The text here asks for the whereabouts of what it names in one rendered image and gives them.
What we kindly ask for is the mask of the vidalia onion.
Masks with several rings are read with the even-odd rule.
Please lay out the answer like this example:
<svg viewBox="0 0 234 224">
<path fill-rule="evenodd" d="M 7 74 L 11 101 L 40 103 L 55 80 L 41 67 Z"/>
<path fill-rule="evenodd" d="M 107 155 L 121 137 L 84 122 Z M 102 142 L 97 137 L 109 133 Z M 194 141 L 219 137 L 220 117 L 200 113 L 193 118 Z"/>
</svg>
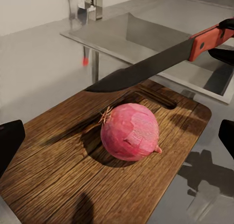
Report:
<svg viewBox="0 0 234 224">
<path fill-rule="evenodd" d="M 108 108 L 100 121 L 102 144 L 116 159 L 133 162 L 162 152 L 157 144 L 159 126 L 145 106 L 119 103 L 113 110 Z"/>
</svg>

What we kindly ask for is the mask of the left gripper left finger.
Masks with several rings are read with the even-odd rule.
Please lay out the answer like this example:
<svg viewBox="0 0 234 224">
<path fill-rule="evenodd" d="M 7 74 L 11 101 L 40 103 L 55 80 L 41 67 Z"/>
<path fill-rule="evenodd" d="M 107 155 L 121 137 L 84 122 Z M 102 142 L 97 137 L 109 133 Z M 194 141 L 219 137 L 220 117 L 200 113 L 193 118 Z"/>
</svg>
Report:
<svg viewBox="0 0 234 224">
<path fill-rule="evenodd" d="M 21 120 L 0 125 L 0 178 L 25 138 Z"/>
</svg>

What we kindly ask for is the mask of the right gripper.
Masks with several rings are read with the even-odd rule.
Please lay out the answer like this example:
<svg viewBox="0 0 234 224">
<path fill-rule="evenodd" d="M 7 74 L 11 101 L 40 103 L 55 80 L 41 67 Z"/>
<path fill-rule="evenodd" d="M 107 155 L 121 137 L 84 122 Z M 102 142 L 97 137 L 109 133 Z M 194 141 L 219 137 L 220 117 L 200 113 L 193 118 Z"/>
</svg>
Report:
<svg viewBox="0 0 234 224">
<path fill-rule="evenodd" d="M 220 22 L 219 27 L 234 30 L 234 18 Z M 212 58 L 234 66 L 234 51 L 214 48 L 208 50 L 208 52 Z"/>
</svg>

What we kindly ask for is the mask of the parer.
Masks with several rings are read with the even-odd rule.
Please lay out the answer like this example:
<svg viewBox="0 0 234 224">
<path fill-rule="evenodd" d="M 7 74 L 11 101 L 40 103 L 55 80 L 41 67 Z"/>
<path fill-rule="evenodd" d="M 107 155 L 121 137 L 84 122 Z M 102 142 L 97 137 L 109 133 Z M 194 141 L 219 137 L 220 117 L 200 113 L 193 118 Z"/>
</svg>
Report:
<svg viewBox="0 0 234 224">
<path fill-rule="evenodd" d="M 109 75 L 85 91 L 111 93 L 127 89 L 182 61 L 194 61 L 201 53 L 220 46 L 231 37 L 234 38 L 234 30 L 214 25 L 185 42 Z"/>
</svg>

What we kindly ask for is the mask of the cutting board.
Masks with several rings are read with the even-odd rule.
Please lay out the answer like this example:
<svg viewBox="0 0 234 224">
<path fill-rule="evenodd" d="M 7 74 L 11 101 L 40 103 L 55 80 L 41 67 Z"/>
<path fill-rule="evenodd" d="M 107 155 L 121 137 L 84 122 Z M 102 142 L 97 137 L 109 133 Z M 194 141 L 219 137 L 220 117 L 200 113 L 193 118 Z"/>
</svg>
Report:
<svg viewBox="0 0 234 224">
<path fill-rule="evenodd" d="M 119 103 L 154 114 L 161 153 L 129 162 L 105 149 L 100 120 Z M 0 196 L 22 224 L 146 224 L 211 117 L 207 106 L 151 79 L 111 93 L 82 90 L 23 125 Z"/>
</svg>

